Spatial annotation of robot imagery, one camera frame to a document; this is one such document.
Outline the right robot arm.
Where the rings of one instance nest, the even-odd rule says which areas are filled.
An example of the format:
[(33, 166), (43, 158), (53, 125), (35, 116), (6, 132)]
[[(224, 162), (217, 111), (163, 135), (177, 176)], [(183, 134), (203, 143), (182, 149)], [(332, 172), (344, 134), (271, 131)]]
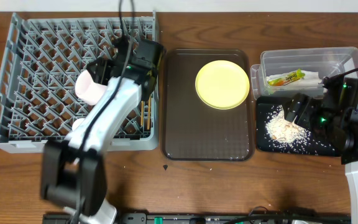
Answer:
[(285, 103), (284, 116), (339, 150), (351, 195), (351, 222), (358, 223), (358, 79), (327, 78), (323, 83), (323, 98), (298, 93)]

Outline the pink white bowl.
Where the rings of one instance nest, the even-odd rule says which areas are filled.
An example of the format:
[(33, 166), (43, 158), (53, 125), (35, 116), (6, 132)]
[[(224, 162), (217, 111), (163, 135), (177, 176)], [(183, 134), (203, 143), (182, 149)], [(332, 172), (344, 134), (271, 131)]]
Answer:
[(89, 71), (81, 72), (75, 82), (75, 94), (86, 104), (94, 106), (107, 90), (106, 85), (95, 83)]

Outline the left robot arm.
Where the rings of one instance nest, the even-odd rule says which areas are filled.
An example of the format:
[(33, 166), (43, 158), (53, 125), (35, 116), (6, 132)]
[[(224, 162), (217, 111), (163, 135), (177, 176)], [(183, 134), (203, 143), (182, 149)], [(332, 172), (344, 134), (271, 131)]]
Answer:
[(69, 214), (62, 223), (114, 223), (117, 210), (106, 200), (104, 156), (127, 115), (154, 92), (164, 46), (130, 37), (114, 42), (112, 59), (88, 63), (75, 83), (91, 112), (61, 141), (47, 141), (40, 196)]

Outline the small white cup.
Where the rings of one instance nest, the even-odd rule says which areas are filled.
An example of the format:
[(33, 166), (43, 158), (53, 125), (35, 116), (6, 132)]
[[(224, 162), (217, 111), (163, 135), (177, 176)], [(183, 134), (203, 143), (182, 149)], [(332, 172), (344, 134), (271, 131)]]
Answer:
[(75, 120), (73, 122), (73, 125), (72, 125), (72, 131), (74, 131), (76, 128), (78, 128), (80, 126), (80, 124), (85, 120), (85, 118), (78, 118), (77, 120)]

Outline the green orange snack wrapper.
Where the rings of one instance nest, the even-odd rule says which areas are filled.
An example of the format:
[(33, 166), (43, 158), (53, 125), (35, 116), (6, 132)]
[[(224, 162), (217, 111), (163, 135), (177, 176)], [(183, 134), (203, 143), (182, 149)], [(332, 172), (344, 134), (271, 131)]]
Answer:
[(304, 76), (305, 73), (303, 73), (300, 69), (298, 69), (290, 73), (282, 74), (277, 78), (269, 80), (267, 83), (270, 86), (284, 86), (289, 83), (295, 82), (299, 79), (302, 79)]

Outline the white napkin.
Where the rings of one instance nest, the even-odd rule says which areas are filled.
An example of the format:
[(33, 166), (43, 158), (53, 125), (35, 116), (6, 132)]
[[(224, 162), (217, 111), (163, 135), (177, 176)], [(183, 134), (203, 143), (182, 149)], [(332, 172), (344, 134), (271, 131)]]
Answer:
[(265, 84), (270, 87), (270, 88), (276, 88), (276, 89), (283, 89), (283, 90), (300, 90), (300, 89), (305, 89), (305, 88), (317, 88), (319, 87), (319, 85), (322, 82), (322, 79), (320, 79), (319, 77), (319, 73), (318, 72), (310, 72), (310, 71), (306, 71), (306, 70), (301, 70), (303, 73), (305, 73), (305, 76), (302, 79), (299, 79), (295, 82), (289, 83), (287, 85), (284, 86), (270, 86), (267, 82), (271, 79), (277, 78), (282, 74), (285, 73), (281, 73), (281, 74), (277, 74), (277, 75), (271, 75), (266, 77), (266, 81)]

